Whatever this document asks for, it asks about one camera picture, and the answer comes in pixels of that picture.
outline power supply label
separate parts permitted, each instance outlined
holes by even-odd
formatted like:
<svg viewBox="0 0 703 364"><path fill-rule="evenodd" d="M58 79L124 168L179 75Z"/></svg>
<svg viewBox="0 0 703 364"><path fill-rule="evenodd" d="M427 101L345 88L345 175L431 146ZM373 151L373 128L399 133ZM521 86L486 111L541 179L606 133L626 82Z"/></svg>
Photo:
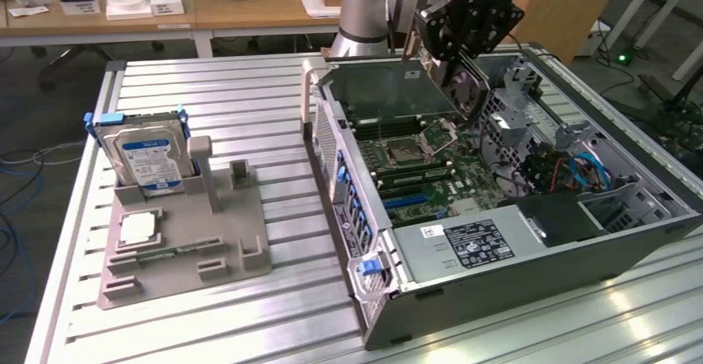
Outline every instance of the power supply label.
<svg viewBox="0 0 703 364"><path fill-rule="evenodd" d="M445 234L466 268L481 267L515 257L494 220L447 228Z"/></svg>
<svg viewBox="0 0 703 364"><path fill-rule="evenodd" d="M170 141L166 139L131 142L122 145L134 177L146 189L167 189L181 184L178 163L169 157Z"/></svg>

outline hard drive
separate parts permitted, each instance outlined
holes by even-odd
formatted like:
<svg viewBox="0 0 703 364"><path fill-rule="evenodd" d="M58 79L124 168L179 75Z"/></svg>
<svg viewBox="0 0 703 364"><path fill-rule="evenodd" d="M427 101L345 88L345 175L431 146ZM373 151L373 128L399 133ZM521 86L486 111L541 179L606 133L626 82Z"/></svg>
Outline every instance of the hard drive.
<svg viewBox="0 0 703 364"><path fill-rule="evenodd" d="M139 185L147 197L185 191L182 180L197 168L187 152L183 111L103 114L92 130L122 186Z"/></svg>

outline motherboard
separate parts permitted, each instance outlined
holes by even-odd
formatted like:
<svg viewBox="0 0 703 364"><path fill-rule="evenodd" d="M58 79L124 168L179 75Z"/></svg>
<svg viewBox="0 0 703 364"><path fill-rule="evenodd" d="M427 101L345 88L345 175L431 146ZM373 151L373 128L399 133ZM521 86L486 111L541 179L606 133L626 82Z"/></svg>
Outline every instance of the motherboard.
<svg viewBox="0 0 703 364"><path fill-rule="evenodd" d="M495 208L506 199L459 114L357 123L355 134L394 227Z"/></svg>

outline metal grating table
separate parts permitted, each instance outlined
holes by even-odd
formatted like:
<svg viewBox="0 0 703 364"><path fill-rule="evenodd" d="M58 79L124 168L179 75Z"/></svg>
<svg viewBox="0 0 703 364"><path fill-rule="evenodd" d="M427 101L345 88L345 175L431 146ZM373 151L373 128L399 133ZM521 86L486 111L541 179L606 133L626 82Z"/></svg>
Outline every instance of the metal grating table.
<svg viewBox="0 0 703 364"><path fill-rule="evenodd" d="M242 158L258 168L275 269L99 310L115 172L90 138L27 363L703 362L701 233L599 286L363 350L299 132L301 65L315 55L135 62L106 73L98 113L183 104L194 135L214 139L214 168Z"/></svg>

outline green circuit board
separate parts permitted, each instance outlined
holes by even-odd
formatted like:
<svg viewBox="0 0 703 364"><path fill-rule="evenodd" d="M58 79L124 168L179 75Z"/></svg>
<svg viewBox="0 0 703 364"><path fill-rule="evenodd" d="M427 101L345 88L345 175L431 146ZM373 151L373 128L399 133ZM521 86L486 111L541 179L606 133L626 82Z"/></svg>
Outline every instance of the green circuit board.
<svg viewBox="0 0 703 364"><path fill-rule="evenodd" d="M446 117L423 124L418 134L358 142L395 227L481 212L507 197L470 135Z"/></svg>

